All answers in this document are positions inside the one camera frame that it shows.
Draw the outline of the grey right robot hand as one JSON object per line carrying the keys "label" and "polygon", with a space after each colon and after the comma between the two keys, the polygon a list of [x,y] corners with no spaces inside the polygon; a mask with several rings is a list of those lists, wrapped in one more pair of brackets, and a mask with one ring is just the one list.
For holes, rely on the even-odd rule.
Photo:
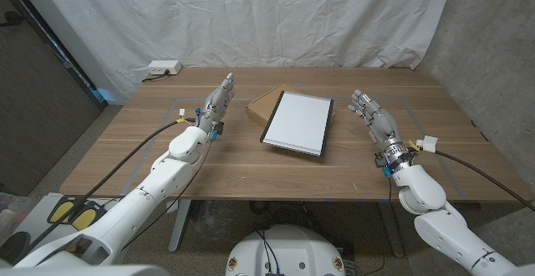
{"label": "grey right robot hand", "polygon": [[375,155],[375,165],[396,173],[412,165],[413,156],[403,145],[394,117],[366,93],[356,89],[351,95],[354,105],[348,109],[362,118],[371,140],[380,149]]}

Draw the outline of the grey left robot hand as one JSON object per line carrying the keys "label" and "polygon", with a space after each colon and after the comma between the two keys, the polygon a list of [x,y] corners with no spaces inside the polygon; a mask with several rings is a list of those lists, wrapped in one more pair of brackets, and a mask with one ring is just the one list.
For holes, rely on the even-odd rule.
{"label": "grey left robot hand", "polygon": [[210,133],[213,127],[226,114],[227,107],[234,96],[234,83],[234,73],[229,73],[221,85],[206,97],[205,104],[201,107],[200,117],[197,121],[197,126],[206,133]]}

